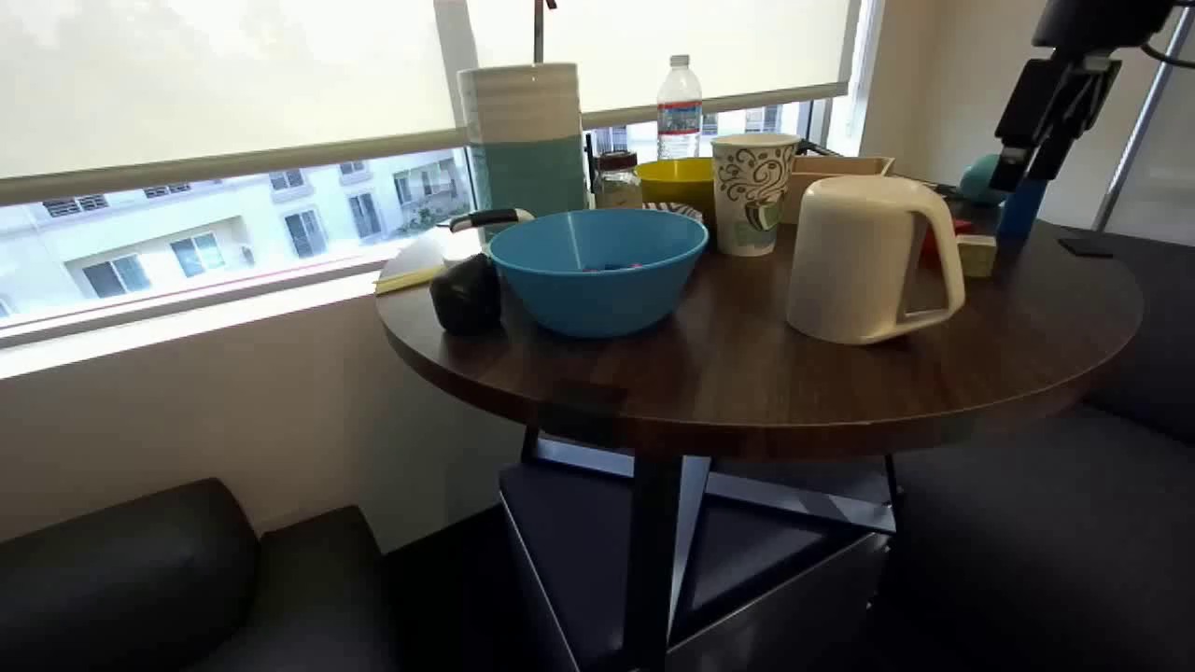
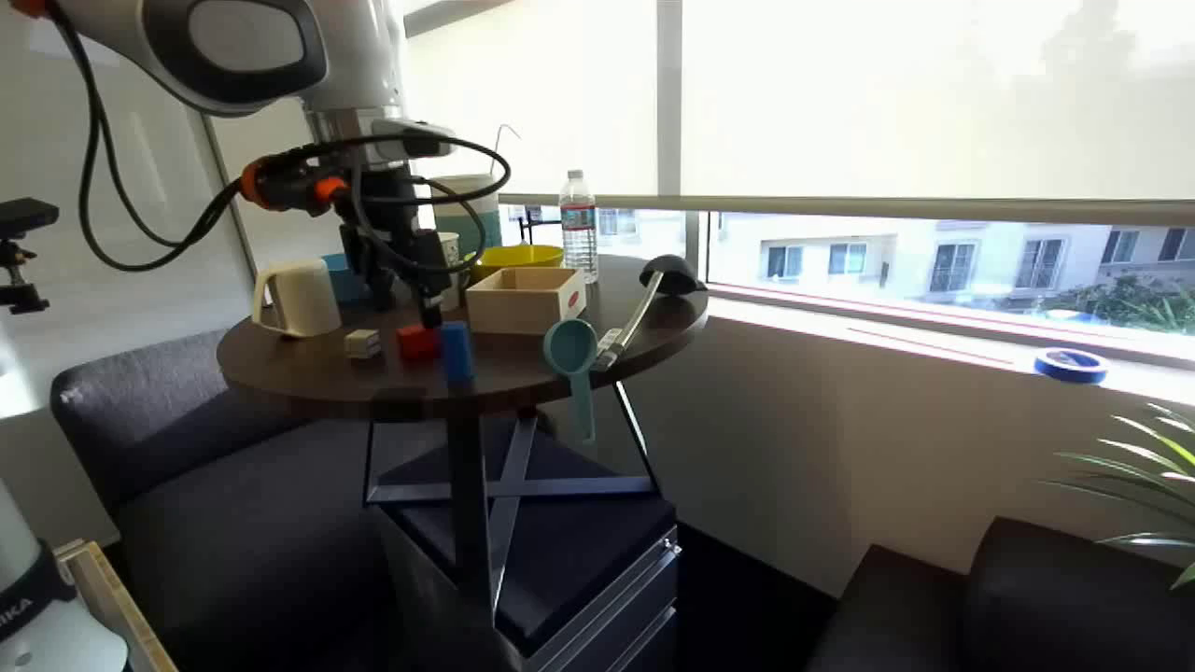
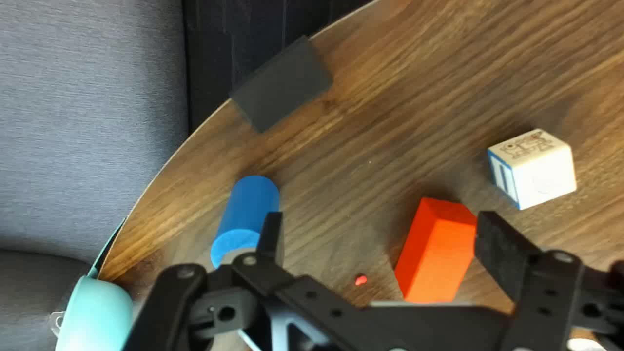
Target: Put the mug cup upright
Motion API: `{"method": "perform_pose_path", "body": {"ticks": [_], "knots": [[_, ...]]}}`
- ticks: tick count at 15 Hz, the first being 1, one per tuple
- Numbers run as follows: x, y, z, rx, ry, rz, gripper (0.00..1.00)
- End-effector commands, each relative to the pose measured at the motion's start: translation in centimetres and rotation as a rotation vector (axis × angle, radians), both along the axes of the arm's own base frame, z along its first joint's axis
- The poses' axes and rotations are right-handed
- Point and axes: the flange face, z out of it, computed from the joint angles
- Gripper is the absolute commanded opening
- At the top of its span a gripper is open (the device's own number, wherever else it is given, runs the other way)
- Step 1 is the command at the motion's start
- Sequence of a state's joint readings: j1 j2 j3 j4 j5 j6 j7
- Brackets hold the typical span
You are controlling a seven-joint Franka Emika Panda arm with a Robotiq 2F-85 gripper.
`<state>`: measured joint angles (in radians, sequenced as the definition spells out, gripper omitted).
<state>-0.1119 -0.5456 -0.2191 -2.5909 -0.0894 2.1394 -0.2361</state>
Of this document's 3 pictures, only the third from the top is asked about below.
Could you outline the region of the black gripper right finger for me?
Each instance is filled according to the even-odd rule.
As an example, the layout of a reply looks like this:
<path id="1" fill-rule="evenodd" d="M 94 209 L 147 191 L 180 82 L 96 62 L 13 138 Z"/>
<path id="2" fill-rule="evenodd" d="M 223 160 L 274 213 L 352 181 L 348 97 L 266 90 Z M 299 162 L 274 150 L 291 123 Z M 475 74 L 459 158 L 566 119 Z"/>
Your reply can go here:
<path id="1" fill-rule="evenodd" d="M 525 275 L 543 250 L 496 211 L 479 214 L 475 253 L 500 289 L 518 302 Z"/>

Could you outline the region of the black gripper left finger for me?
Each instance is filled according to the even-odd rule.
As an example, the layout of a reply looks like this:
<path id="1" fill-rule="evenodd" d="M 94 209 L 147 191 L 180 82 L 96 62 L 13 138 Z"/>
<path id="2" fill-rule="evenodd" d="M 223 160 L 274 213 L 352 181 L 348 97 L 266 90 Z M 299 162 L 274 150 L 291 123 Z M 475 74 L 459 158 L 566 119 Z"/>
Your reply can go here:
<path id="1" fill-rule="evenodd" d="M 284 242 L 282 242 L 282 224 L 284 214 L 282 213 L 270 213 L 264 222 L 262 238 L 258 244 L 258 252 L 272 259 L 274 263 L 284 261 Z"/>

